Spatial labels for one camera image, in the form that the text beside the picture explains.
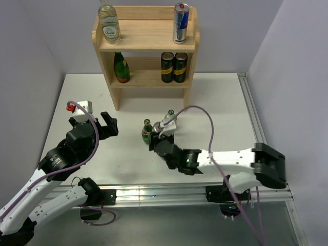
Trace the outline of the Red Bull can front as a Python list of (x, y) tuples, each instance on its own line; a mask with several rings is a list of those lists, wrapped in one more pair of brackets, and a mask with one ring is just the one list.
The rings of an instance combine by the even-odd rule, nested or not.
[(162, 124), (161, 121), (158, 121), (158, 122), (154, 123), (154, 125), (153, 125), (153, 131), (155, 133), (160, 133), (160, 132), (163, 131), (163, 124)]

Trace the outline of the red bull can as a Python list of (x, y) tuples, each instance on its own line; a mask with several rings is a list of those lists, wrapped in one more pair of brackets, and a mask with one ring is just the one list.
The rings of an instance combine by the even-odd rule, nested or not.
[(161, 121), (158, 121), (158, 122), (154, 123), (154, 125), (153, 125), (153, 131), (155, 133), (160, 133), (160, 132), (163, 131), (163, 124), (162, 124)]
[(173, 41), (177, 44), (186, 41), (189, 11), (186, 3), (177, 3), (174, 7)]

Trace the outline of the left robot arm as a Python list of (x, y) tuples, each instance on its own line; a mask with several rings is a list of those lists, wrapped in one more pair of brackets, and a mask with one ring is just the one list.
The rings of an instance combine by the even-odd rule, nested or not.
[(41, 201), (80, 167), (79, 163), (91, 156), (96, 146), (96, 133), (104, 140), (118, 135), (117, 119), (101, 112), (106, 125), (96, 120), (78, 122), (69, 119), (72, 129), (40, 161), (24, 187), (1, 208), (1, 245), (26, 245), (34, 230), (73, 207), (98, 206), (103, 193), (90, 177), (82, 178), (67, 193), (51, 201)]

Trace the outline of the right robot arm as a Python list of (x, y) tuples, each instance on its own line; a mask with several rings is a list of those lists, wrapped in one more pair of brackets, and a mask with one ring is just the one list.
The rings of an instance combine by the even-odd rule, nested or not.
[(169, 169), (185, 175), (219, 172), (229, 181), (222, 187), (222, 195), (228, 200), (259, 185), (275, 190), (287, 185), (285, 156), (261, 142), (249, 149), (209, 153), (181, 149), (173, 136), (151, 133), (149, 150), (161, 157)]

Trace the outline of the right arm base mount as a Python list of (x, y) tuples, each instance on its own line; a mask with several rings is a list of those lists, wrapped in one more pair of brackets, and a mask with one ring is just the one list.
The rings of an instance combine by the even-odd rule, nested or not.
[(233, 219), (240, 215), (240, 209), (230, 191), (224, 185), (206, 186), (207, 202), (218, 203), (224, 217)]

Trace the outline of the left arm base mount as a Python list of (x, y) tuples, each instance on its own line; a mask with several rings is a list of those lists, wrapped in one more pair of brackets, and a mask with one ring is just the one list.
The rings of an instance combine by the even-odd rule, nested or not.
[[(91, 195), (91, 198), (87, 198), (87, 201), (82, 204), (85, 207), (99, 207), (103, 209), (105, 206), (113, 206), (116, 202), (116, 190), (100, 190), (96, 195)], [(80, 209), (80, 218), (82, 220), (90, 221), (90, 220), (99, 220), (102, 211), (92, 210), (92, 209)]]

